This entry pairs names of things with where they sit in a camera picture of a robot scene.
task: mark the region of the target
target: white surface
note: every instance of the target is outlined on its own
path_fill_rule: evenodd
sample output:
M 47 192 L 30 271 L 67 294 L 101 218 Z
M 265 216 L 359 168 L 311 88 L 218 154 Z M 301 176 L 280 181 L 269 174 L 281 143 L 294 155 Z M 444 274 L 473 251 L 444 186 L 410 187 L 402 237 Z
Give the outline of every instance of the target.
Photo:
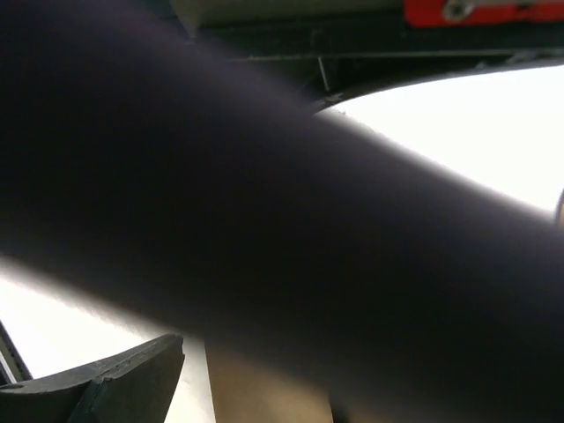
M 564 188 L 564 67 L 456 78 L 336 109 L 495 192 L 553 213 Z

